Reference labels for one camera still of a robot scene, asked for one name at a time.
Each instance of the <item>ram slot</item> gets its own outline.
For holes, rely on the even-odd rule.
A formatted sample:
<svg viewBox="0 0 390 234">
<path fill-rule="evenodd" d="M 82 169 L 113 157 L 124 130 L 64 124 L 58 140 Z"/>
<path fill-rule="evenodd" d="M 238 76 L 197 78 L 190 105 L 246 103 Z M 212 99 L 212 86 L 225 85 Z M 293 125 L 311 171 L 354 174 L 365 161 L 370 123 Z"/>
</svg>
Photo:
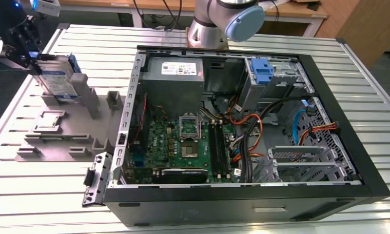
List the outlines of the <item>ram slot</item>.
<svg viewBox="0 0 390 234">
<path fill-rule="evenodd" d="M 216 139 L 217 139 L 217 158 L 218 158 L 218 165 L 220 165 L 220 174 L 228 174 L 228 160 L 226 160 L 226 153 L 225 153 L 225 138 L 222 133 L 222 124 L 216 126 Z"/>
<path fill-rule="evenodd" d="M 217 155 L 217 143 L 216 143 L 216 125 L 210 123 L 208 125 L 208 135 L 209 135 L 209 154 L 210 154 L 210 166 L 213 176 L 220 174 L 218 172 L 218 155 Z"/>
</svg>

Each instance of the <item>power supply label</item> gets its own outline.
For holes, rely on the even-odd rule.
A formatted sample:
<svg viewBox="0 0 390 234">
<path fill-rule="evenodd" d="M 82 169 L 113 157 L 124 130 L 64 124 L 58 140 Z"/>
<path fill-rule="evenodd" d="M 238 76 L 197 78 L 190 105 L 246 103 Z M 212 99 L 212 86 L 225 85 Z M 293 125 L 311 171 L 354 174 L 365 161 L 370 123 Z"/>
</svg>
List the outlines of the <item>power supply label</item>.
<svg viewBox="0 0 390 234">
<path fill-rule="evenodd" d="M 57 99 L 72 100 L 78 97 L 72 84 L 68 82 L 66 73 L 62 71 L 42 71 L 44 82 L 46 83 L 53 96 Z"/>
<path fill-rule="evenodd" d="M 164 62 L 162 75 L 196 76 L 194 62 Z"/>
</svg>

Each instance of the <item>side panel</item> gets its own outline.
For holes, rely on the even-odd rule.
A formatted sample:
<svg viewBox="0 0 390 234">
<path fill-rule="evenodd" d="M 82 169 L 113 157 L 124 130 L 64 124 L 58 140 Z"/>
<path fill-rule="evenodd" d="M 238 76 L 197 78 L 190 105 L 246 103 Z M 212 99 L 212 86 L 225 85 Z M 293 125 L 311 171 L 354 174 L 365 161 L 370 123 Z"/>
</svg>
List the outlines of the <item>side panel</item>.
<svg viewBox="0 0 390 234">
<path fill-rule="evenodd" d="M 322 219 L 355 205 L 353 198 L 302 198 L 178 202 L 108 202 L 126 226 L 286 222 Z"/>
</svg>

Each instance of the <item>workbench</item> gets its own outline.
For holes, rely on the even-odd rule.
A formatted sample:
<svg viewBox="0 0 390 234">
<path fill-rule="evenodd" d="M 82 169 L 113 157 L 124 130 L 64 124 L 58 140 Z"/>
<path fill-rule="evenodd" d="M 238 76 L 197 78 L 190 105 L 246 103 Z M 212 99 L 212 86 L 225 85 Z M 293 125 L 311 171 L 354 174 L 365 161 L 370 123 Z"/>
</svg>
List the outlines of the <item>workbench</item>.
<svg viewBox="0 0 390 234">
<path fill-rule="evenodd" d="M 169 15 L 162 0 L 136 0 L 141 14 Z M 180 0 L 166 0 L 172 13 L 177 16 Z M 141 28 L 141 18 L 134 9 L 133 0 L 60 0 L 62 10 L 129 13 L 133 16 L 133 26 Z M 194 16 L 196 0 L 182 0 L 182 16 Z M 277 9 L 266 10 L 266 21 L 274 21 Z M 327 12 L 319 6 L 317 11 L 306 8 L 306 3 L 290 1 L 278 6 L 278 21 L 306 23 L 303 37 L 313 37 L 319 29 Z"/>
<path fill-rule="evenodd" d="M 137 45 L 182 47 L 185 31 L 60 25 L 44 53 L 73 53 L 88 85 L 98 94 L 126 95 Z M 230 50 L 313 56 L 337 101 L 390 189 L 390 97 L 346 44 L 334 39 L 255 35 L 229 41 Z M 390 233 L 390 197 L 359 205 L 318 222 L 125 227 L 106 207 L 82 208 L 82 185 L 89 162 L 16 162 L 18 146 L 44 102 L 32 76 L 0 119 L 0 233 Z"/>
</svg>

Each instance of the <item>motherboard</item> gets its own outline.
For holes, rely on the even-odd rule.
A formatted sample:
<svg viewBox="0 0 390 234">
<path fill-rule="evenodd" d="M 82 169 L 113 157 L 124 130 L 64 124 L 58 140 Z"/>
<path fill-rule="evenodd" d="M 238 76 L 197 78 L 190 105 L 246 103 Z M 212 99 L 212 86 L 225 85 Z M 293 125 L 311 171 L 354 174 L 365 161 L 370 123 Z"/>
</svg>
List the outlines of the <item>motherboard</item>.
<svg viewBox="0 0 390 234">
<path fill-rule="evenodd" d="M 214 128 L 222 137 L 216 137 Z M 230 124 L 197 122 L 194 119 L 182 121 L 162 118 L 152 121 L 148 150 L 145 153 L 132 153 L 134 183 L 157 183 L 153 178 L 165 169 L 169 172 L 205 172 L 206 183 L 237 182 L 237 177 L 229 171 L 230 155 L 226 149 L 233 131 Z"/>
</svg>

